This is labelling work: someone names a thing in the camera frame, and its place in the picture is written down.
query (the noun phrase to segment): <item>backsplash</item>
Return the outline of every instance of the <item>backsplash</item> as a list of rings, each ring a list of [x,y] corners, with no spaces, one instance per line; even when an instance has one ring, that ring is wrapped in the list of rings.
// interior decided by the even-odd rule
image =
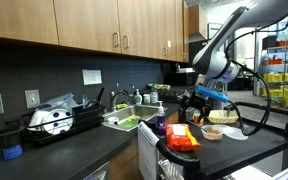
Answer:
[[[71,48],[23,47],[0,45],[0,94],[4,114],[1,121],[10,121],[31,112],[27,109],[25,90],[38,89],[41,102],[73,93],[81,102],[82,95],[97,97],[105,88],[102,104],[109,108],[109,91],[116,83],[119,89],[130,84],[144,89],[146,84],[163,83],[164,73],[174,63],[112,54],[90,54]],[[99,69],[102,84],[84,85],[82,69]]]

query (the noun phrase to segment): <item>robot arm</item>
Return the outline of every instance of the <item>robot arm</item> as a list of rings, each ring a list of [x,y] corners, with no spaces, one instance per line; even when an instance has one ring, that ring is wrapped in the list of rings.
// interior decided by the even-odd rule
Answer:
[[[208,79],[231,82],[239,67],[217,52],[227,38],[244,27],[261,28],[274,24],[288,15],[288,0],[252,0],[239,7],[223,24],[213,39],[195,56],[194,69]]]
[[[252,0],[247,6],[239,7],[223,24],[213,39],[195,56],[193,67],[199,77],[195,91],[182,99],[180,105],[180,121],[185,121],[188,107],[199,109],[204,114],[209,97],[228,102],[228,98],[213,91],[216,81],[228,83],[239,74],[240,67],[218,52],[229,36],[244,27],[265,28],[281,21],[288,15],[288,0]]]

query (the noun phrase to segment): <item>wooden cabinet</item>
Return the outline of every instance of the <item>wooden cabinet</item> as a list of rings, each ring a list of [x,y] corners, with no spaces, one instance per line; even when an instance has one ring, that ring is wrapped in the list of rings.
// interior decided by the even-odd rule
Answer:
[[[0,37],[58,44],[53,0],[0,0]]]
[[[121,53],[117,0],[54,0],[59,43]]]
[[[189,35],[199,36],[200,40],[207,39],[207,19],[201,6],[191,6],[188,11]]]
[[[149,57],[148,0],[118,0],[118,9],[122,53]]]
[[[54,0],[60,45],[149,55],[147,0]]]
[[[164,16],[166,59],[176,61],[176,0],[165,0]]]
[[[188,6],[184,1],[183,4],[183,28],[184,28],[184,62],[189,63],[189,33],[188,33]]]
[[[148,0],[150,26],[150,54],[152,58],[165,59],[164,1]]]
[[[137,136],[125,150],[110,160],[110,174],[112,180],[143,179],[138,166]]]
[[[182,62],[183,0],[149,0],[153,58]]]
[[[176,60],[184,61],[184,1],[176,0]]]

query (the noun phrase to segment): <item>cabinet handle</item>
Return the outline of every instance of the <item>cabinet handle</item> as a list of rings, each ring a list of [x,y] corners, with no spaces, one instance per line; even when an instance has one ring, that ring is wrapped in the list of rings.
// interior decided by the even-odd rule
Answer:
[[[167,56],[167,50],[166,49],[167,49],[166,47],[163,48],[163,55],[164,56]]]
[[[124,49],[127,49],[130,47],[130,38],[127,35],[124,36],[124,45],[125,45],[125,40],[126,40],[126,46]]]
[[[118,32],[115,32],[113,34],[113,39],[114,39],[114,46],[115,47],[120,46],[120,34]]]
[[[171,56],[171,48],[167,48],[167,57]]]

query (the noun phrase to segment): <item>spray bottle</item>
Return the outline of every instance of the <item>spray bottle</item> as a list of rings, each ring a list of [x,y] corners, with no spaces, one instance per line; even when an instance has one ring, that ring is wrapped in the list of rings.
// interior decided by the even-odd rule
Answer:
[[[157,113],[156,121],[156,134],[159,138],[164,138],[166,136],[166,122],[165,122],[165,112],[162,106],[163,101],[157,101],[160,103]]]

